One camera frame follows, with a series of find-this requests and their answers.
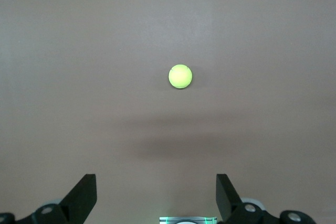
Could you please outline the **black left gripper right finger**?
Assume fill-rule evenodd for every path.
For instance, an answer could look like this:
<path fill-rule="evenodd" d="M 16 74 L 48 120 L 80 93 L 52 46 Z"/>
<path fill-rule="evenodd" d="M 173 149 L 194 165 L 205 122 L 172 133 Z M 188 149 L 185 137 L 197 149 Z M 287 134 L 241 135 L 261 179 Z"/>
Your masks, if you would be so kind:
<path fill-rule="evenodd" d="M 243 202 L 226 174 L 216 175 L 216 203 L 222 222 L 219 224 L 315 224 L 306 213 L 285 210 L 274 217 L 252 202 Z"/>

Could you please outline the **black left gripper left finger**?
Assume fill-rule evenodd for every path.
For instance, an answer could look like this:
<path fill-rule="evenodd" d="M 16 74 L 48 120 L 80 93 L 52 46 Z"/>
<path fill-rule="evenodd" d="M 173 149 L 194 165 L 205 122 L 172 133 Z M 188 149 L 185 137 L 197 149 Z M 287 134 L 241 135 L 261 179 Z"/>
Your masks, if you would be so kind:
<path fill-rule="evenodd" d="M 96 175 L 86 174 L 59 203 L 41 206 L 20 220 L 10 212 L 0 213 L 0 224 L 84 224 L 96 202 Z"/>

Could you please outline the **yellow-green tennis ball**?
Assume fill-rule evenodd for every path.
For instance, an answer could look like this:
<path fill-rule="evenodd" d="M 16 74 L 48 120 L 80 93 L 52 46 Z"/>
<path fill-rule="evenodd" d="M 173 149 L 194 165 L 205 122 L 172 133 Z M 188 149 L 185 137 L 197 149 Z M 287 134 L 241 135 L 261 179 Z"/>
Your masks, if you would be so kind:
<path fill-rule="evenodd" d="M 170 69 L 168 79 L 172 87 L 184 89 L 192 83 L 193 73 L 187 65 L 179 64 Z"/>

